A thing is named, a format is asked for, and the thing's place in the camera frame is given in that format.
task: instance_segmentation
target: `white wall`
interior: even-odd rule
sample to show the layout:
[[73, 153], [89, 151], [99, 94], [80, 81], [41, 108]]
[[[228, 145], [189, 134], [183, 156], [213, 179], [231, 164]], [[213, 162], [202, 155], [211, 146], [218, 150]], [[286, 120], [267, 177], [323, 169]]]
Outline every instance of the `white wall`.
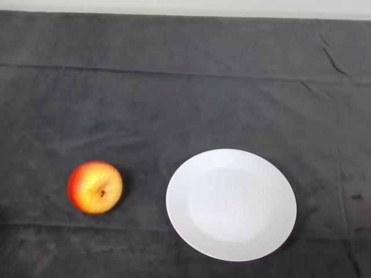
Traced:
[[371, 20], [371, 0], [0, 0], [0, 9]]

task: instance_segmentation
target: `dark gray fabric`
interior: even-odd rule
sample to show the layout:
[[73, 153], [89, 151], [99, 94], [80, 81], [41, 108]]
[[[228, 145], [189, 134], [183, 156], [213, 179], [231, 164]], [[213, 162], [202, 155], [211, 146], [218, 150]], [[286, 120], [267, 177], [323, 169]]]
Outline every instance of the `dark gray fabric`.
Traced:
[[[0, 277], [371, 277], [371, 22], [0, 12]], [[256, 153], [297, 199], [289, 240], [208, 258], [166, 213], [173, 172]], [[70, 205], [112, 163], [112, 212]]]

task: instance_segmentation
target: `gray tablecloth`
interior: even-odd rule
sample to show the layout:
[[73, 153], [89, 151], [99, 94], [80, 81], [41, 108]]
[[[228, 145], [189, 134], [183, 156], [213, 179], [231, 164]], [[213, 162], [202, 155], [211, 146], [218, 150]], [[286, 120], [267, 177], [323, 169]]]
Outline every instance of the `gray tablecloth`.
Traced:
[[[371, 22], [0, 12], [0, 277], [371, 277]], [[188, 158], [260, 155], [297, 199], [276, 252], [211, 259], [172, 228]], [[80, 213], [73, 168], [128, 192]]]

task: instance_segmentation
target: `red apple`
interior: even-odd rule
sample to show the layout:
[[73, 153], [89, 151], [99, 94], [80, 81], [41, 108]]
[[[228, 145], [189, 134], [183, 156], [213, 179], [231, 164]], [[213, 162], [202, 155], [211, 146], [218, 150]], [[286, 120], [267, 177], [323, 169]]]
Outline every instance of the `red apple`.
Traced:
[[101, 214], [117, 204], [123, 191], [118, 170], [102, 161], [85, 162], [71, 174], [67, 184], [72, 204], [84, 213]]

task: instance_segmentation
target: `plate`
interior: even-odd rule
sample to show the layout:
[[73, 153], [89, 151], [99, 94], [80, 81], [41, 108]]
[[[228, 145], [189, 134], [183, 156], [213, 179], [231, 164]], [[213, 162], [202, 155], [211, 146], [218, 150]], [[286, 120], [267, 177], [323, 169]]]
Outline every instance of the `plate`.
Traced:
[[184, 162], [166, 192], [176, 232], [190, 246], [225, 261], [250, 261], [290, 235], [296, 201], [285, 176], [249, 152], [215, 149]]

